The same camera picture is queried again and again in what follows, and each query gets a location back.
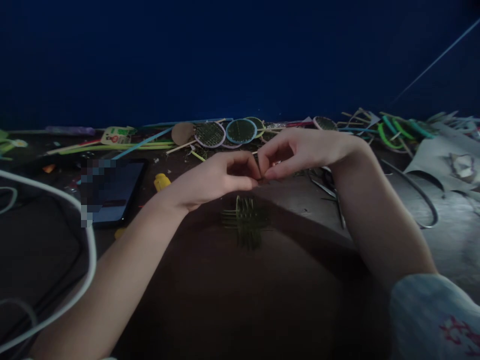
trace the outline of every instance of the phone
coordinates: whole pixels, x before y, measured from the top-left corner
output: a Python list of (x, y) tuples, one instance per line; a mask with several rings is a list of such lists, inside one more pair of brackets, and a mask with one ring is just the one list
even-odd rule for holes
[(119, 159), (108, 167), (93, 168), (91, 182), (85, 184), (88, 190), (80, 191), (94, 228), (119, 226), (125, 221), (148, 163), (146, 159)]

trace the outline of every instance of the black cord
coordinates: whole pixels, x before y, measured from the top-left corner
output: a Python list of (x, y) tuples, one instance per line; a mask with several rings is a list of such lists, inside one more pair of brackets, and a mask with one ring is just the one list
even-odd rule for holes
[[(46, 301), (49, 296), (52, 294), (52, 292), (55, 290), (56, 287), (58, 287), (64, 280), (65, 278), (70, 274), (70, 272), (72, 271), (72, 269), (75, 267), (75, 265), (77, 265), (78, 261), (80, 260), (80, 258), (82, 257), (82, 254), (84, 253), (84, 245), (83, 245), (83, 239), (79, 236), (79, 234), (76, 232), (76, 230), (78, 230), (78, 228), (75, 228), (73, 229), (72, 228), (72, 225), (70, 224), (70, 219), (67, 217), (67, 215), (65, 214), (65, 211), (64, 211), (64, 208), (62, 206), (62, 203), (53, 195), (49, 195), (49, 194), (43, 194), (43, 195), (39, 195), (39, 196), (36, 196), (35, 198), (33, 199), (30, 199), (30, 201), (28, 201), (28, 204), (32, 203), (33, 201), (36, 201), (37, 199), (41, 198), (41, 197), (48, 197), (50, 199), (52, 199), (55, 203), (55, 205), (57, 206), (58, 210), (60, 211), (60, 214), (61, 216), (63, 217), (66, 225), (68, 226), (68, 229), (70, 230), (70, 233), (73, 235), (73, 237), (76, 239), (77, 243), (78, 243), (78, 251), (75, 255), (75, 258), (73, 259), (73, 261), (70, 263), (70, 265), (68, 266), (68, 268), (65, 270), (65, 272), (63, 273), (62, 276), (60, 276), (58, 278), (57, 281), (55, 281), (55, 283), (50, 286), (50, 288), (45, 292), (45, 294), (43, 294), (43, 296), (35, 303), (35, 305), (33, 306), (33, 309), (35, 311), (35, 313), (37, 314), (37, 316), (40, 316), (40, 314), (42, 312), (45, 311), (45, 309), (47, 309), (51, 304), (53, 304), (56, 300), (58, 300), (58, 298), (60, 296), (62, 296), (63, 293), (65, 293), (68, 289), (70, 289), (72, 287), (72, 285), (76, 284), (85, 274), (82, 274), (82, 276), (80, 276), (79, 278), (76, 278), (75, 280), (71, 281), (69, 284), (67, 284), (66, 286), (64, 286), (60, 291), (57, 292), (57, 294), (55, 296), (53, 296), (49, 301)], [(12, 335), (18, 330), (18, 329), (23, 329), (26, 331), (26, 326), (28, 325), (30, 321), (30, 318), (28, 316), (25, 316), (23, 317), (22, 319), (20, 319), (14, 326), (12, 326), (12, 328), (2, 337), (2, 339), (0, 340), (0, 342), (2, 344), (4, 344), (6, 341), (8, 341), (9, 338), (12, 337)]]

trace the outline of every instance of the round craft piece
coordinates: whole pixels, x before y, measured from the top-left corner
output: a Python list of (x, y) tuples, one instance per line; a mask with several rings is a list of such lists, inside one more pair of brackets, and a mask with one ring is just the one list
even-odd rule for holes
[(216, 122), (197, 125), (195, 140), (204, 148), (218, 148), (225, 141), (225, 129)]
[(171, 139), (178, 146), (185, 145), (195, 133), (195, 125), (191, 122), (180, 122), (171, 129)]
[(226, 138), (234, 144), (247, 144), (256, 136), (257, 126), (252, 120), (233, 120), (226, 127)]
[(323, 116), (315, 116), (313, 118), (313, 124), (320, 130), (333, 130), (338, 131), (339, 128), (333, 120), (329, 119), (328, 117)]
[(258, 117), (249, 116), (249, 117), (246, 117), (245, 119), (251, 120), (255, 124), (256, 130), (257, 130), (255, 139), (258, 139), (265, 133), (265, 131), (262, 131), (262, 129), (265, 129), (265, 124)]
[(226, 148), (226, 149), (237, 149), (237, 148), (241, 147), (242, 144), (234, 144), (230, 140), (225, 139), (225, 141), (223, 142), (223, 144), (221, 146)]

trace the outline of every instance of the dark blue backdrop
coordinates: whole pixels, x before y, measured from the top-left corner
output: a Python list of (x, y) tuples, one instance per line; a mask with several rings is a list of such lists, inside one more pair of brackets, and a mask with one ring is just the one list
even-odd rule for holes
[(0, 2), (0, 128), (479, 115), (474, 1)]

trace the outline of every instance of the patterned sleeve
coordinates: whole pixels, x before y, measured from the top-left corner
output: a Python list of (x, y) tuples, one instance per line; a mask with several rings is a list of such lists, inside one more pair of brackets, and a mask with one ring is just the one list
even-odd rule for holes
[(453, 282), (409, 275), (391, 293), (394, 358), (480, 359), (480, 307)]

